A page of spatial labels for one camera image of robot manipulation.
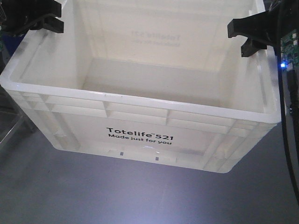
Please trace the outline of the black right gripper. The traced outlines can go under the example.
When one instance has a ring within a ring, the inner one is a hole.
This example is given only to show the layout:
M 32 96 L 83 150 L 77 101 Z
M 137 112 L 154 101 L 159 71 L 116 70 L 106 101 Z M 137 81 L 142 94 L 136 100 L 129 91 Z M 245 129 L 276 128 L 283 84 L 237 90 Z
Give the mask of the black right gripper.
M 268 0 L 266 11 L 248 17 L 233 19 L 228 25 L 228 38 L 238 35 L 248 37 L 241 46 L 241 57 L 250 57 L 267 45 L 253 39 L 268 39 L 278 54 L 278 45 L 283 36 L 299 30 L 298 0 Z

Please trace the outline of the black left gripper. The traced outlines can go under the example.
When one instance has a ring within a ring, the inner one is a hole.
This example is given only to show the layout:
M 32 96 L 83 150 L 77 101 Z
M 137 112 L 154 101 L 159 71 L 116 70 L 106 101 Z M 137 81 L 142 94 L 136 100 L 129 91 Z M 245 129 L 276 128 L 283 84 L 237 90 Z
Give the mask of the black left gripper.
M 62 5 L 56 0 L 1 0 L 0 30 L 9 36 L 22 36 L 29 30 L 64 32 Z

